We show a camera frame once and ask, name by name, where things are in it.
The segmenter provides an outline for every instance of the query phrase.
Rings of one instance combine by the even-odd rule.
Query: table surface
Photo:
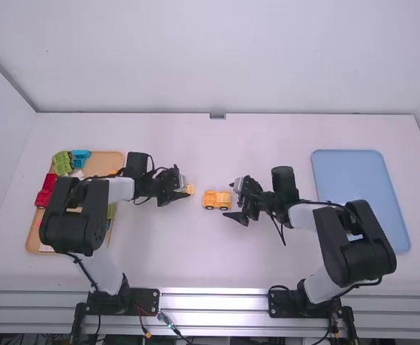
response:
[[[294,287],[322,265],[316,234],[286,229],[282,246],[268,217],[245,228],[201,206],[207,189],[251,175],[271,189],[270,169],[291,165],[303,198],[316,199],[311,154],[370,149],[384,157],[412,248],[398,269],[365,293],[420,291],[420,131],[409,115],[40,114],[0,211],[0,290],[84,291],[66,257],[26,252],[34,199],[51,156],[65,149],[147,152],[156,166],[179,166],[194,196],[157,208],[120,203],[109,250],[131,286]]]

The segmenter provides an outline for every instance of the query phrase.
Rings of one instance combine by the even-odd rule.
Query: blue tray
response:
[[[345,204],[369,202],[393,250],[406,253],[411,241],[383,156],[374,150],[319,149],[312,154],[318,199]]]

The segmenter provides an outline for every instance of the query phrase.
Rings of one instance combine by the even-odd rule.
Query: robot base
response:
[[[86,315],[156,316],[159,312],[160,291],[128,287],[117,296],[89,293]]]
[[[330,313],[340,309],[340,299],[334,300],[323,306],[305,308],[297,290],[272,290],[269,295],[269,316],[271,318],[329,318]]]

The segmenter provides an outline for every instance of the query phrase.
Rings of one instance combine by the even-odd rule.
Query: red toy block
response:
[[[38,208],[46,208],[49,206],[49,200],[52,192],[49,190],[41,190],[38,192],[36,201],[34,202],[35,206]]]
[[[53,188],[55,186],[55,181],[57,180],[58,175],[57,174],[46,174],[44,185],[42,186],[43,190],[48,190],[49,192],[53,191]]]

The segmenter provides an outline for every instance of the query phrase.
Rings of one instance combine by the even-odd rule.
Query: yellow toy car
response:
[[[232,195],[226,190],[223,190],[222,192],[207,190],[203,195],[203,207],[207,210],[219,208],[222,211],[227,211],[231,206]]]

